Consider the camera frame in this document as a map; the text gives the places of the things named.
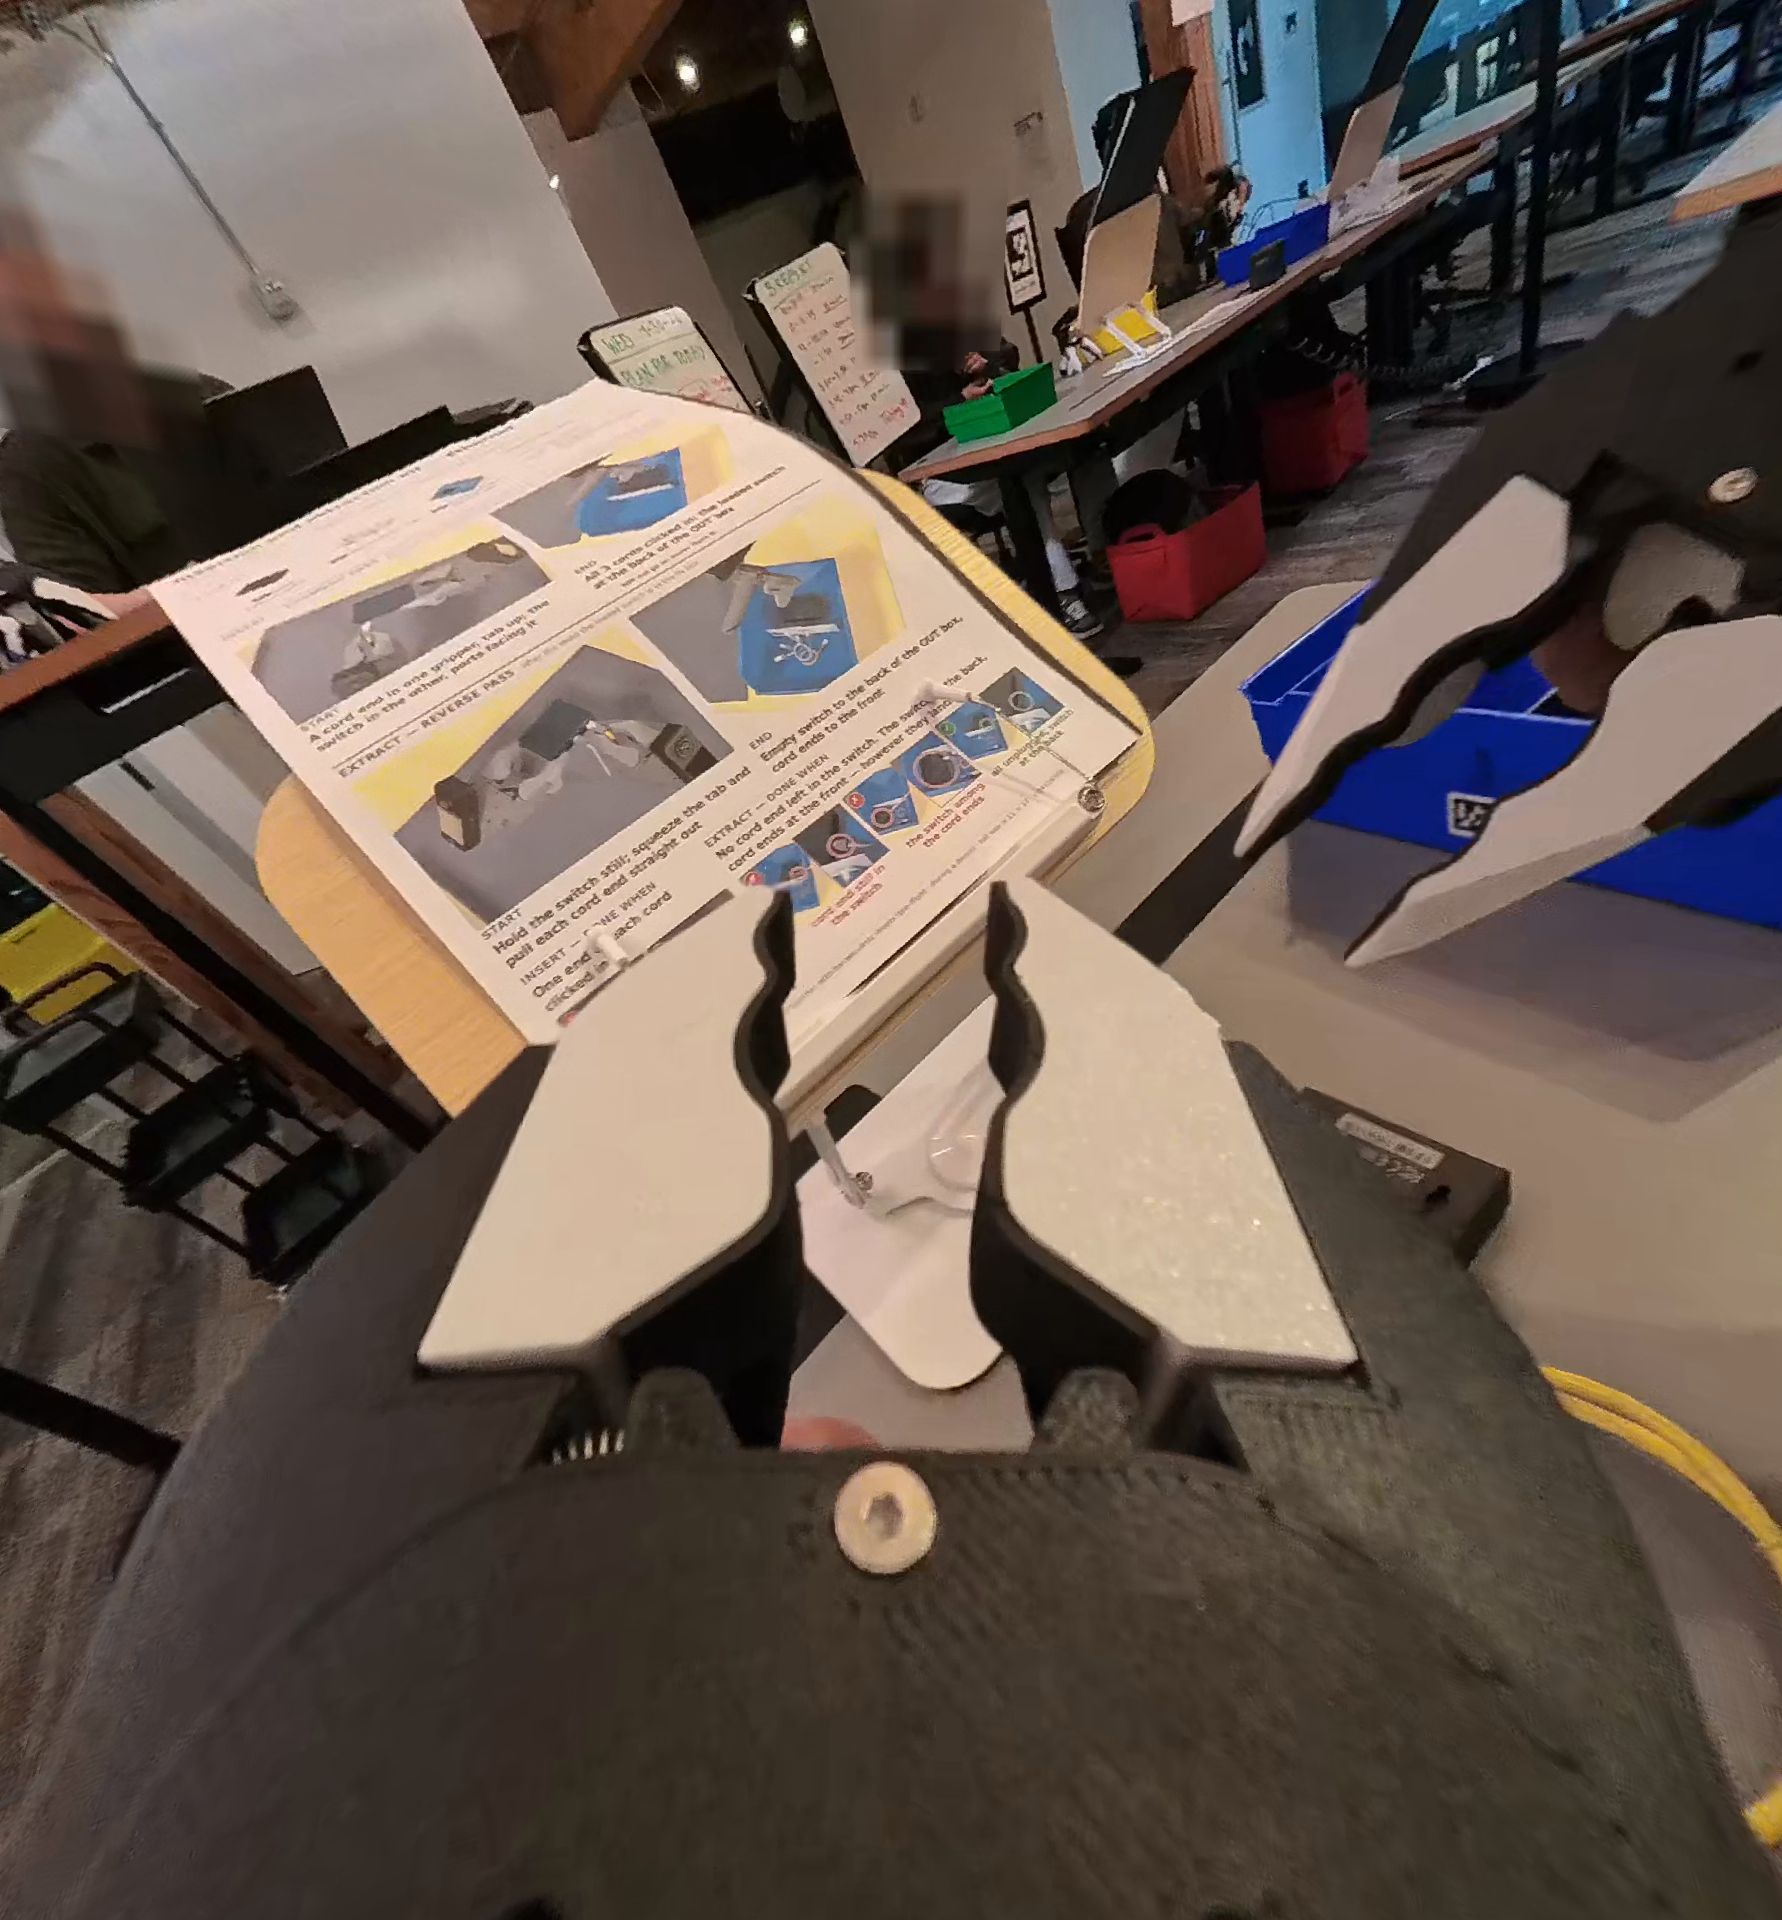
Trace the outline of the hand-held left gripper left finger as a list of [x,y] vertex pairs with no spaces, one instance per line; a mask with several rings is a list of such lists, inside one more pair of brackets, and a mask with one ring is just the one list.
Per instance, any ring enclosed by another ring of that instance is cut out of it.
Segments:
[[777,1094],[783,895],[738,889],[565,1025],[421,1345],[432,1379],[557,1374],[622,1421],[701,1379],[738,1442],[781,1438],[805,1297]]

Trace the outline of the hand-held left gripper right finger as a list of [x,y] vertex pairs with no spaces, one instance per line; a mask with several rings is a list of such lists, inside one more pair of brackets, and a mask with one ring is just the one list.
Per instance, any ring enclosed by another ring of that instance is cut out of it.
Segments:
[[1033,1427],[1075,1379],[1189,1436],[1217,1377],[1340,1381],[1357,1344],[1251,1090],[1273,1075],[1192,996],[1040,884],[991,889],[990,1075],[971,1305]]

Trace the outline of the blue plastic bin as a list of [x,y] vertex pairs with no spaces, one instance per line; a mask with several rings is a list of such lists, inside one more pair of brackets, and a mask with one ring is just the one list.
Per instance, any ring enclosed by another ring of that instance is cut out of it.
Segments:
[[[1351,595],[1242,683],[1269,760],[1304,720],[1360,601]],[[1519,660],[1488,674],[1423,742],[1359,763],[1315,820],[1454,857],[1503,798],[1549,778],[1587,734],[1588,722]],[[1782,794],[1731,826],[1685,828],[1626,851],[1577,882],[1782,931]]]

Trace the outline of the black network switch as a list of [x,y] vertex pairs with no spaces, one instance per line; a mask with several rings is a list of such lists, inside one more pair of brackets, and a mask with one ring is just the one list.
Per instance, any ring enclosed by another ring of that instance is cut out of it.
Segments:
[[1473,1267],[1510,1202],[1510,1172],[1413,1127],[1304,1086],[1299,1101],[1401,1197],[1463,1267]]

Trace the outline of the red fabric bin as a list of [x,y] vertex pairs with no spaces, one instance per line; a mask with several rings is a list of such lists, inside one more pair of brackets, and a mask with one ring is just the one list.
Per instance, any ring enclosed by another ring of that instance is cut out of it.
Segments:
[[1264,559],[1259,483],[1200,494],[1179,530],[1142,521],[1107,551],[1119,613],[1131,624],[1194,620],[1255,578]]
[[1259,402],[1263,494],[1297,500],[1331,494],[1369,455],[1364,382],[1336,372],[1326,385]]

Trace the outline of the clear plastic board support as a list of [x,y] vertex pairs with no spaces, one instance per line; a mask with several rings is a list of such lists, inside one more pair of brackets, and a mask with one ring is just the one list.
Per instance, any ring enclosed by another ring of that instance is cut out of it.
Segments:
[[814,1160],[837,1197],[853,1212],[888,1220],[913,1205],[946,1214],[973,1212],[991,1112],[982,1101],[956,1101],[945,1113],[915,1122],[892,1117],[886,1130],[863,1142],[861,1158],[827,1123],[808,1127]]

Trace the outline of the black floor lamp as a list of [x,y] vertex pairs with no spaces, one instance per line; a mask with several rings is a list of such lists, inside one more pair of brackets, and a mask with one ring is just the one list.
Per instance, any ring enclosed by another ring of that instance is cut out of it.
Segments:
[[1546,300],[1546,243],[1549,207],[1549,159],[1560,72],[1563,5],[1536,7],[1536,74],[1529,118],[1528,216],[1522,246],[1520,327],[1517,349],[1476,369],[1463,388],[1467,409],[1497,414],[1526,397],[1541,377],[1540,336]]

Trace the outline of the long wood-edged desk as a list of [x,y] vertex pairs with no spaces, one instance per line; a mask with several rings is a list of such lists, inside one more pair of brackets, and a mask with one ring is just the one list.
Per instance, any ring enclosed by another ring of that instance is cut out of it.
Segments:
[[1022,480],[1065,474],[1129,448],[1246,365],[1286,331],[1286,305],[1299,291],[1349,295],[1394,269],[1438,229],[1438,211],[1459,204],[1497,154],[1488,140],[1405,180],[1378,221],[1349,231],[1256,291],[1207,290],[1163,313],[1168,337],[1142,358],[1119,354],[1060,387],[1052,407],[976,444],[946,441],[904,468],[900,483],[996,483],[1006,507],[1022,506]]

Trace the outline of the small blue bin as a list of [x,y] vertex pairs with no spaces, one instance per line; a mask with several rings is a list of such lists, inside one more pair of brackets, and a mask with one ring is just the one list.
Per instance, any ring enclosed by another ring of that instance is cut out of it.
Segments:
[[1322,252],[1331,236],[1331,204],[1311,200],[1290,213],[1256,229],[1215,252],[1215,277],[1234,291],[1260,291],[1307,256]]

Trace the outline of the green plastic bin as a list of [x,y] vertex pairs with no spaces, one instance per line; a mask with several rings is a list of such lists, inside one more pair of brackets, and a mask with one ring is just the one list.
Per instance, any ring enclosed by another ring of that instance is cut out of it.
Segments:
[[941,409],[948,435],[961,445],[990,441],[1035,422],[1054,404],[1052,364],[1035,364],[994,377],[982,397]]

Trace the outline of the yellow storage crate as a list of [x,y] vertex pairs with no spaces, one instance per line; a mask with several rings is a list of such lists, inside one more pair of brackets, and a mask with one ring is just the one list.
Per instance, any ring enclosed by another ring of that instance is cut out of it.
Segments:
[[137,961],[50,901],[0,933],[6,1021],[48,1025],[137,971]]

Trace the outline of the whiteboard with written list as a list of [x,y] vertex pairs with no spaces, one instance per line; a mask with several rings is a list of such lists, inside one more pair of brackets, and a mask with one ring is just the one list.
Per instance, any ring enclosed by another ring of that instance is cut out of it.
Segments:
[[853,468],[888,455],[922,424],[904,372],[879,354],[852,300],[852,269],[839,246],[819,243],[747,287],[747,302],[799,378],[810,414],[823,422]]

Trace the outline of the brown standing desk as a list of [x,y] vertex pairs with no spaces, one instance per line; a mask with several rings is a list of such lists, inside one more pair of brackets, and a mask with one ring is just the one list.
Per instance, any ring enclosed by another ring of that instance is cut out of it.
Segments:
[[386,1049],[340,1028],[199,889],[78,786],[225,707],[152,599],[0,675],[0,857],[315,1108],[422,1149],[437,1126],[395,1094]]

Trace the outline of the whiteboard with green heading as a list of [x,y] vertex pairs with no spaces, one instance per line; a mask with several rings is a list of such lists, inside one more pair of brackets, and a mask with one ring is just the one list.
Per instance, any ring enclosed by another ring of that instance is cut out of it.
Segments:
[[756,411],[731,368],[681,307],[650,309],[590,327],[578,336],[577,349],[595,377],[619,388],[742,415]]

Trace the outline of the black monitor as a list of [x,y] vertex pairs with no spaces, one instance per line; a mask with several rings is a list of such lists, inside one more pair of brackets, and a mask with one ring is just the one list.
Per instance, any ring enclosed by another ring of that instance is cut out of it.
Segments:
[[311,365],[279,372],[203,401],[221,464],[237,479],[274,485],[348,451],[336,411]]

